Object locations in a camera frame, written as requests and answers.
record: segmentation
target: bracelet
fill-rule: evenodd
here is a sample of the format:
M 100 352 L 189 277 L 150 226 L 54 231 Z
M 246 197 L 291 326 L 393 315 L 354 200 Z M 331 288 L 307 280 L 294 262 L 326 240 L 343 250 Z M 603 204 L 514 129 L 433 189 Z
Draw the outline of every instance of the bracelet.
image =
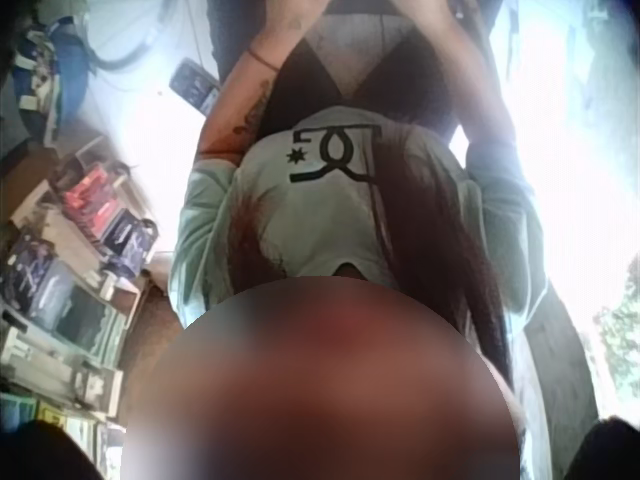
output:
M 251 55 L 253 57 L 254 60 L 256 60 L 257 62 L 263 64 L 265 67 L 269 68 L 270 70 L 273 70 L 275 73 L 280 73 L 280 69 L 277 67 L 274 67 L 273 65 L 271 65 L 269 62 L 267 62 L 264 58 L 262 58 L 260 55 L 258 55 L 256 52 L 253 51 L 253 49 L 251 47 L 249 47 L 249 49 L 247 50 L 247 53 L 249 55 Z

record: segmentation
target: long dark hair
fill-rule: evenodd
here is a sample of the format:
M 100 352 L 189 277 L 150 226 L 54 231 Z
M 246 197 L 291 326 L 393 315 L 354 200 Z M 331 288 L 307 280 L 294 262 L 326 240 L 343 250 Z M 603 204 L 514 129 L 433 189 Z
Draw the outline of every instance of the long dark hair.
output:
M 402 293 L 461 334 L 470 320 L 482 352 L 511 383 L 496 277 L 462 223 L 455 183 L 428 153 L 429 179 L 417 175 L 405 144 L 406 138 L 372 144 L 371 211 L 381 254 Z M 232 212 L 227 262 L 234 294 L 287 277 L 282 263 L 262 250 L 259 220 L 267 200 L 239 198 Z

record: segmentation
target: hand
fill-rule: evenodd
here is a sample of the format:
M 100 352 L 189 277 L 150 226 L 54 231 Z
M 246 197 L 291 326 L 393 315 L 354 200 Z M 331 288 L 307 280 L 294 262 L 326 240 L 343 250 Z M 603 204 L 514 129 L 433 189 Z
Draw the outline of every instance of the hand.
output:
M 454 19 L 448 0 L 391 0 L 423 33 L 447 26 Z
M 298 37 L 309 31 L 331 0 L 267 0 L 265 31 L 273 35 Z

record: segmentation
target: black star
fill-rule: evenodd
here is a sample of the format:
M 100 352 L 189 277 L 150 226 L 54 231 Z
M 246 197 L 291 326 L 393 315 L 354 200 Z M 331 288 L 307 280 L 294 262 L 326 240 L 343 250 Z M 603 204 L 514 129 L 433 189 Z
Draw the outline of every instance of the black star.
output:
M 295 163 L 296 165 L 300 162 L 304 162 L 306 158 L 307 152 L 303 151 L 302 148 L 292 148 L 291 153 L 287 155 L 289 157 L 289 163 Z

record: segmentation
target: forearm tattoo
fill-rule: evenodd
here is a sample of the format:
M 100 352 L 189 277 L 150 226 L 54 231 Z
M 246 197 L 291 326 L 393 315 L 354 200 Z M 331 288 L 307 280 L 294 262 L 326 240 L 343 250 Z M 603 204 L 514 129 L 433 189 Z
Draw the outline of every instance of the forearm tattoo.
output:
M 255 136 L 258 134 L 258 129 L 260 128 L 260 123 L 262 122 L 264 112 L 267 109 L 267 104 L 269 103 L 269 97 L 271 96 L 272 89 L 272 80 L 263 80 L 260 83 L 260 98 L 258 98 L 253 107 L 251 107 L 251 110 L 249 110 L 249 112 L 245 115 L 244 125 L 235 127 L 233 129 L 233 133 L 235 133 L 236 135 L 251 136 Z

